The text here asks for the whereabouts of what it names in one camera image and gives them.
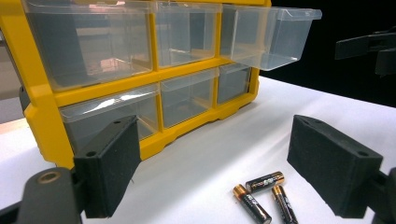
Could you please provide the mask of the clear plastic organizer drawer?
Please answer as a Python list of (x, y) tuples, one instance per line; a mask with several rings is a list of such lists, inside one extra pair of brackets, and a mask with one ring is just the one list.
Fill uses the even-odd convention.
[(321, 17), (312, 8), (225, 5), (220, 55), (263, 71), (297, 62), (312, 21)]

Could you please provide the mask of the black and gold battery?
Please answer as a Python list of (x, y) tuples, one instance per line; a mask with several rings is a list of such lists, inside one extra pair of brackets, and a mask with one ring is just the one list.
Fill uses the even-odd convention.
[(283, 224), (299, 224), (283, 187), (275, 185), (272, 187), (272, 193), (282, 217)]
[(233, 195), (257, 224), (272, 222), (271, 216), (242, 185), (238, 184), (233, 188)]
[(281, 184), (285, 180), (285, 176), (281, 172), (274, 172), (269, 175), (264, 175), (246, 183), (248, 192), (257, 192), (260, 190), (270, 189), (276, 184)]

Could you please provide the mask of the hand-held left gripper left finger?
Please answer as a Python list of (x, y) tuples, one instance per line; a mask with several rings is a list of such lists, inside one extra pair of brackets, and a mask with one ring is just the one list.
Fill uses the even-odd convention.
[(74, 157), (86, 185), (87, 218), (112, 217), (137, 169), (140, 145), (136, 116), (111, 121)]

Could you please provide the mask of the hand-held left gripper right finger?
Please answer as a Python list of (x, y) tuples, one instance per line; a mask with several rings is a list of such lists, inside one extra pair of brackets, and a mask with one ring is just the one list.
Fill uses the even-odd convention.
[(382, 160), (321, 120), (293, 117), (287, 161), (339, 217), (364, 217), (363, 186), (379, 171)]

